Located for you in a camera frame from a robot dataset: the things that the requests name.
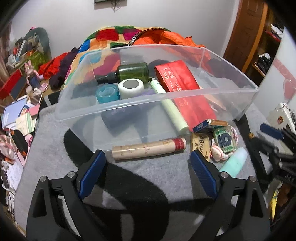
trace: brown wooden door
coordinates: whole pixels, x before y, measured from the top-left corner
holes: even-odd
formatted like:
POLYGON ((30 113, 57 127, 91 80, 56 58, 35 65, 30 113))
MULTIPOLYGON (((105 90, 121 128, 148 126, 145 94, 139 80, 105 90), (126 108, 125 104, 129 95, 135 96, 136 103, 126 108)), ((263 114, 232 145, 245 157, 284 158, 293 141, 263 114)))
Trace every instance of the brown wooden door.
POLYGON ((240 2, 236 22, 223 56, 240 70, 243 69, 257 37, 263 4, 261 0, 241 0, 240 2))

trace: wooden door frame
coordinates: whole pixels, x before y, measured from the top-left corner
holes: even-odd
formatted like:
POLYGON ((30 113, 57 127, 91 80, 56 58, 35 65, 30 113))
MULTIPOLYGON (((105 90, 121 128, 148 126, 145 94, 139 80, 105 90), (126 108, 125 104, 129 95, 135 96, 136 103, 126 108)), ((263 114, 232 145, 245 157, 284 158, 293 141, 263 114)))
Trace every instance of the wooden door frame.
MULTIPOLYGON (((230 36, 230 39, 229 39, 229 42, 228 42, 228 45, 226 47, 226 50, 224 52, 224 55, 223 55, 223 58, 226 58, 227 57, 227 51, 229 51, 229 49, 231 48, 231 45, 233 43, 233 40, 234 40, 234 36, 235 36, 235 31, 236 31, 236 28, 237 28, 237 24, 238 24, 238 20, 239 20, 239 16, 240 16, 240 13, 241 13, 241 10, 242 10, 242 1, 243 0, 240 0, 239 2, 239 7, 238 7, 238 11, 237 11, 237 17, 235 19, 235 23, 234 23, 234 26, 233 26, 233 30, 232 30, 232 33, 231 33, 231 36, 230 36)), ((268 10, 268 7, 267 7, 267 4, 264 2, 263 4, 263 10, 262 10, 262 17, 261 17, 261 21, 260 21, 260 24, 259 24, 259 28, 258 28, 258 32, 257 32, 257 35, 256 35, 256 38, 255 38, 255 41, 253 43, 253 46, 251 48, 251 51, 249 53, 249 56, 243 66, 243 68, 241 69, 241 71, 243 73, 246 72, 249 64, 251 63, 251 60, 255 54, 255 51, 258 47, 258 44, 259 44, 259 41, 261 39, 261 36, 262 36, 262 33, 263 33, 263 29, 264 29, 264 26, 265 26, 265 21, 266 21, 266 17, 267 17, 267 10, 268 10)))

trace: transparent plastic bin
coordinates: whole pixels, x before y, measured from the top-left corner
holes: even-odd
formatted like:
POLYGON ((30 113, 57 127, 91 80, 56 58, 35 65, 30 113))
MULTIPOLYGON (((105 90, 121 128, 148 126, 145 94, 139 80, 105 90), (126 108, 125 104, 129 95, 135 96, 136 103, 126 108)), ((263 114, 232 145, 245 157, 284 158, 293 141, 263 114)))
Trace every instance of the transparent plastic bin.
MULTIPOLYGON (((154 65, 151 65, 149 74, 154 77, 154 65)), ((119 47, 92 52, 83 58, 67 88, 62 91, 55 117, 66 123, 91 151, 105 151, 113 146, 179 136, 161 104, 162 100, 173 101, 174 98, 182 97, 194 99, 200 95, 204 95, 207 100, 214 97, 220 106, 222 103, 221 108, 208 100, 215 109, 217 120, 230 121, 242 117, 257 92, 258 87, 248 77, 206 48, 177 45, 119 47), (97 102, 96 76, 116 70, 119 64, 146 62, 149 65, 155 60, 172 62, 180 59, 186 63, 203 89, 139 96, 103 104, 97 102), (102 120, 102 113, 122 107, 130 113, 128 118, 108 128, 102 120)))

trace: white tape roll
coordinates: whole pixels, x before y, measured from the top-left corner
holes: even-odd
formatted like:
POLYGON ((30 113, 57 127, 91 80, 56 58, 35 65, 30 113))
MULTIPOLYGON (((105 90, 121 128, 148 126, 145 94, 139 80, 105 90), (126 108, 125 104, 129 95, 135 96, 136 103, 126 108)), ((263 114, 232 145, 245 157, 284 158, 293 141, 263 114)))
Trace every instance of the white tape roll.
POLYGON ((135 97, 144 90, 144 83, 139 79, 126 79, 118 84, 120 99, 135 97))

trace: green bottle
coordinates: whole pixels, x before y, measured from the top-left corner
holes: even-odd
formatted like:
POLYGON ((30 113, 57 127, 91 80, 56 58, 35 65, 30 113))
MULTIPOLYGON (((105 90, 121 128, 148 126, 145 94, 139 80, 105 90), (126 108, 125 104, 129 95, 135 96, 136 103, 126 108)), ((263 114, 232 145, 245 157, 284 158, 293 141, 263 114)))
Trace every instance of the green bottle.
POLYGON ((146 63, 123 64, 118 66, 115 72, 97 77, 97 81, 98 84, 114 84, 131 78, 142 80, 144 84, 147 84, 149 81, 148 65, 146 63))

